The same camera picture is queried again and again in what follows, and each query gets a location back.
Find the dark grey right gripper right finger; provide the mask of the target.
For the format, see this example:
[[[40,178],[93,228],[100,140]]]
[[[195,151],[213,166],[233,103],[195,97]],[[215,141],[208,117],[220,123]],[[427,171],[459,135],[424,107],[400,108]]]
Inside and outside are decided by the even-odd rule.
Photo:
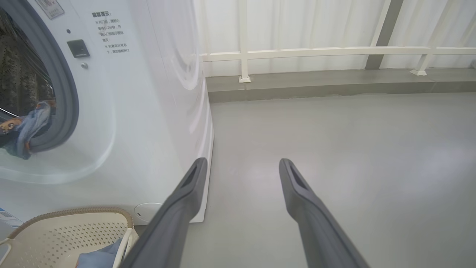
[[[287,212],[297,222],[309,268],[368,268],[350,238],[290,159],[279,161]]]

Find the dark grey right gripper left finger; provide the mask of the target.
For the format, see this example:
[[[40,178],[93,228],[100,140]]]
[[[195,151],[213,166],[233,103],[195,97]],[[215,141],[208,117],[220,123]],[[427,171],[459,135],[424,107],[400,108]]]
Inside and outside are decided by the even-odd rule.
[[[196,159],[120,264],[121,268],[179,268],[190,221],[198,214],[208,161]]]

